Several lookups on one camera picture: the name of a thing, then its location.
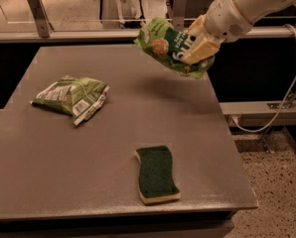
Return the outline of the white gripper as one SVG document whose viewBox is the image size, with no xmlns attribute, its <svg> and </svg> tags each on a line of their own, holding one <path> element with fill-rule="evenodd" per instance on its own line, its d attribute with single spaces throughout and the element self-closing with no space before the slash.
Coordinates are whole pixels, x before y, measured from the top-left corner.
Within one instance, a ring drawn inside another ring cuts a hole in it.
<svg viewBox="0 0 296 238">
<path fill-rule="evenodd" d="M 205 26 L 216 38 L 205 37 L 207 34 Z M 227 43 L 235 42 L 251 28 L 252 23 L 240 11 L 235 0 L 215 0 L 210 5 L 206 16 L 199 16 L 188 28 L 188 34 L 191 37 L 203 39 L 193 43 L 183 55 L 182 62 L 194 64 L 205 60 L 219 51 L 221 39 Z"/>
</svg>

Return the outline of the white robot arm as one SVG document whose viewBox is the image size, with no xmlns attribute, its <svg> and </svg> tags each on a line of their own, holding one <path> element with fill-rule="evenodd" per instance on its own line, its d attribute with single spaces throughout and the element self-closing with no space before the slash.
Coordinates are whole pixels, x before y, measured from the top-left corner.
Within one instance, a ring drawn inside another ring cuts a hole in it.
<svg viewBox="0 0 296 238">
<path fill-rule="evenodd" d="M 188 34 L 196 39 L 180 61 L 194 64 L 213 56 L 221 43 L 239 40 L 261 18 L 294 3 L 296 0 L 214 0 L 207 13 L 189 27 Z"/>
</svg>

